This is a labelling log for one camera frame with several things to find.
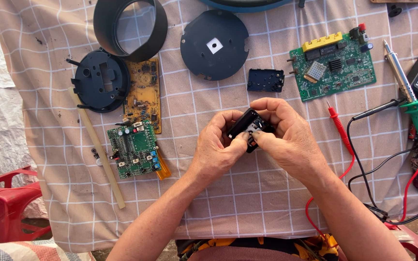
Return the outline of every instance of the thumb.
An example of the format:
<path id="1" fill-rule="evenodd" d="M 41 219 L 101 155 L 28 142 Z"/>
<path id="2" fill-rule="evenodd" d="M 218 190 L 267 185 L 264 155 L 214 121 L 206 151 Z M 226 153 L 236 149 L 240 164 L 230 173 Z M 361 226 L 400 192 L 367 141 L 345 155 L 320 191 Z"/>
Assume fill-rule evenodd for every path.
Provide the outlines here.
<path id="1" fill-rule="evenodd" d="M 259 147 L 271 154 L 276 148 L 285 145 L 285 140 L 275 137 L 273 133 L 256 131 L 251 134 Z"/>
<path id="2" fill-rule="evenodd" d="M 231 153 L 237 159 L 241 157 L 247 150 L 247 140 L 249 139 L 249 133 L 242 132 L 238 134 L 235 139 L 232 140 L 230 146 L 226 147 L 224 151 Z"/>

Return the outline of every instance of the black plastic ring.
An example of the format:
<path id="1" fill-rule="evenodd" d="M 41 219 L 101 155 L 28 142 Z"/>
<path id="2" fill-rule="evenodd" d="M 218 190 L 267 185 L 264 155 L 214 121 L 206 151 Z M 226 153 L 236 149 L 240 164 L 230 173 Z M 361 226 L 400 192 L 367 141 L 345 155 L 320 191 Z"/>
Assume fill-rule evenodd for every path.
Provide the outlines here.
<path id="1" fill-rule="evenodd" d="M 117 24 L 120 14 L 127 6 L 139 1 L 154 6 L 156 20 L 147 42 L 129 54 L 119 44 Z M 108 53 L 131 62 L 143 62 L 152 58 L 162 48 L 167 36 L 167 15 L 157 0 L 98 0 L 93 15 L 93 28 L 98 43 Z"/>

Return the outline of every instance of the yellow circuit board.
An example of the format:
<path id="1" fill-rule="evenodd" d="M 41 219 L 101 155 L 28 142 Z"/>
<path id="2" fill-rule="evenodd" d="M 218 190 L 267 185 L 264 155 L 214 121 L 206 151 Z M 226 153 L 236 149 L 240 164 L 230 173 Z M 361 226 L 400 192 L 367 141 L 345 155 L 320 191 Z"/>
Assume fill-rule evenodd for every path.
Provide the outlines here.
<path id="1" fill-rule="evenodd" d="M 124 102 L 124 121 L 149 120 L 154 125 L 154 133 L 159 134 L 162 132 L 159 60 L 152 58 L 140 63 L 126 63 L 130 70 L 131 87 Z"/>

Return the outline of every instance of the green circuit board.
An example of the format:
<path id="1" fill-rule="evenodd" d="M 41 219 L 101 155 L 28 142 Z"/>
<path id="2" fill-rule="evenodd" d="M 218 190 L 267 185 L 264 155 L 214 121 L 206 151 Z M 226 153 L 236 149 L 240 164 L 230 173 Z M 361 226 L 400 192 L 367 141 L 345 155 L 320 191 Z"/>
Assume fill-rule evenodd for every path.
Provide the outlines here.
<path id="1" fill-rule="evenodd" d="M 107 135 L 110 158 L 116 161 L 121 179 L 161 170 L 154 126 L 148 120 L 108 130 Z"/>
<path id="2" fill-rule="evenodd" d="M 330 45 L 321 47 L 333 47 L 333 45 L 343 43 L 344 48 L 337 49 L 333 53 L 319 55 L 317 58 L 307 60 L 302 47 L 291 50 L 290 57 L 293 60 L 293 69 L 295 70 L 296 83 L 299 94 L 303 102 L 331 95 L 337 92 L 349 90 L 363 85 L 373 84 L 377 81 L 373 68 L 370 51 L 361 51 L 363 44 L 358 39 L 351 39 L 349 33 L 343 34 L 343 39 Z M 313 62 L 318 62 L 327 68 L 322 77 L 313 83 L 304 78 Z M 339 70 L 330 69 L 330 61 L 342 68 Z"/>

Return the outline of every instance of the striped fabric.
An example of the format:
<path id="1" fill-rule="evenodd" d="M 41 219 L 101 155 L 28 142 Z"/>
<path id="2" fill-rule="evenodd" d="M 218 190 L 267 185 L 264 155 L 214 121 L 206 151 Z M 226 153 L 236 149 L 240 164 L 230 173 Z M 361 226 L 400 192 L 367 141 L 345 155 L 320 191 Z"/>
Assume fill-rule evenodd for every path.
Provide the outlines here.
<path id="1" fill-rule="evenodd" d="M 0 244 L 0 261 L 96 261 L 91 252 L 67 253 L 54 239 Z"/>

